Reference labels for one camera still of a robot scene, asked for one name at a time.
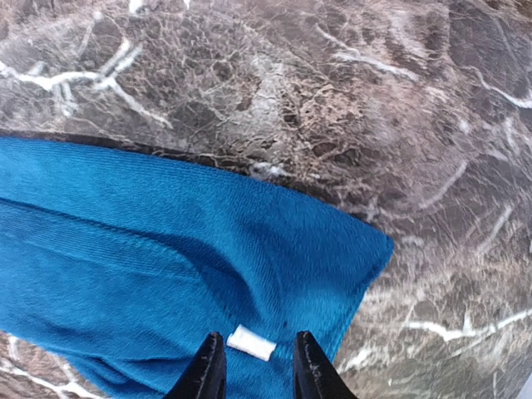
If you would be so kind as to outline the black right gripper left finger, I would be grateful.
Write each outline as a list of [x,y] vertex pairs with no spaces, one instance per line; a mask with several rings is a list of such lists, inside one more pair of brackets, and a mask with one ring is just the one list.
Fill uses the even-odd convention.
[[165,399],[225,399],[226,378],[224,340],[211,332]]

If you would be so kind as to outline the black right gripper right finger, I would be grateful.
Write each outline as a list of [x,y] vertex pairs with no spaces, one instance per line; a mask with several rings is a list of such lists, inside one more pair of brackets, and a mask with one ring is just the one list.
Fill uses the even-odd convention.
[[296,336],[293,380],[295,399],[357,399],[309,331]]

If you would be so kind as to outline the dark blue towel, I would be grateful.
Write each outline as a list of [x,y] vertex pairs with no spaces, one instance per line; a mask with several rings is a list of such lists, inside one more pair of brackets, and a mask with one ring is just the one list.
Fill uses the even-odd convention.
[[114,398],[161,398],[208,333],[231,398],[289,398],[293,343],[334,357],[393,240],[293,190],[66,142],[1,140],[1,328]]

